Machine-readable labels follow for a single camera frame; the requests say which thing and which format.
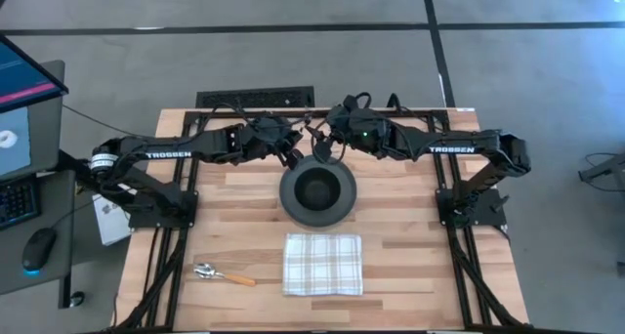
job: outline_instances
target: wooden spoon handle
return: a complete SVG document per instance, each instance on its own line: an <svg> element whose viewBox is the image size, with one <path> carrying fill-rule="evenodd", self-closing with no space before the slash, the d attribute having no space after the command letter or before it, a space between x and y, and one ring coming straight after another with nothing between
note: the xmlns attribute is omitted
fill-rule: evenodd
<svg viewBox="0 0 625 334"><path fill-rule="evenodd" d="M224 278L247 286L256 286L256 280L243 275L224 274Z"/></svg>

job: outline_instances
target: gray floor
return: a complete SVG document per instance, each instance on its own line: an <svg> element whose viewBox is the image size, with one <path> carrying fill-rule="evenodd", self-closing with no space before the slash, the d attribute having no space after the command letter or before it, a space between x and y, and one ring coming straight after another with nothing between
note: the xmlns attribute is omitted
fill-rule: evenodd
<svg viewBox="0 0 625 334"><path fill-rule="evenodd" d="M625 0L435 0L440 22L619 21ZM422 0L8 0L0 28L138 27L310 22L422 22ZM625 149L625 30L445 31L458 106L483 128L529 142L533 171L501 184L531 321L618 333L625 326L622 197L579 183L583 157ZM369 91L442 106L427 31L158 36L22 36L40 62L67 62L66 103L113 125L152 133L163 107L206 90L314 85L317 104ZM63 114L62 146L85 156L114 132ZM70 130L79 126L80 131ZM611 186L611 180L598 185ZM56 284L0 297L0 333L105 327L124 245L76 270L84 307L59 312ZM40 320L29 320L35 311Z"/></svg>

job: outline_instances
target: metal spoon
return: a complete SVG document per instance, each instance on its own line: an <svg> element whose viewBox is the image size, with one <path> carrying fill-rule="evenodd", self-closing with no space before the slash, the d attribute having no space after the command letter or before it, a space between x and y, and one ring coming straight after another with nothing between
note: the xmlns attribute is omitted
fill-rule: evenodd
<svg viewBox="0 0 625 334"><path fill-rule="evenodd" d="M234 281L247 286L256 286L256 280L252 278L235 274L223 274L216 271L215 268L213 268L210 264L195 264L193 266L193 271L195 272L195 274L197 274L197 276L201 277L202 279L212 279L217 277L222 279L228 279L230 281Z"/></svg>

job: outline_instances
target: plaid napkin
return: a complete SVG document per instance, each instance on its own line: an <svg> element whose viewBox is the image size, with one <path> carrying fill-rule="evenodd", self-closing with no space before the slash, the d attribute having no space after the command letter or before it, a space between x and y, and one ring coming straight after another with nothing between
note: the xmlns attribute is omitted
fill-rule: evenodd
<svg viewBox="0 0 625 334"><path fill-rule="evenodd" d="M362 295L362 242L353 234L289 233L284 295Z"/></svg>

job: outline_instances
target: black desk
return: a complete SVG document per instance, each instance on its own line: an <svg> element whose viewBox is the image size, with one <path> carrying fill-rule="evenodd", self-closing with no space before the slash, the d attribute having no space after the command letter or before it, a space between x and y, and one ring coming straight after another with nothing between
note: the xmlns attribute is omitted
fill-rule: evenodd
<svg viewBox="0 0 625 334"><path fill-rule="evenodd" d="M57 79L65 79L65 62L41 63ZM30 135L30 165L0 176L0 181L33 174L57 166L61 142L61 112L63 98L51 99L28 107Z"/></svg>
<svg viewBox="0 0 625 334"><path fill-rule="evenodd" d="M61 291L65 279L71 274L71 249L73 242L74 208L74 172L64 171L38 178L41 195L41 216L0 231L0 295L48 282L62 279ZM57 240L53 246L48 263L38 275L26 275L21 265L21 252L30 236L42 228L55 225Z"/></svg>

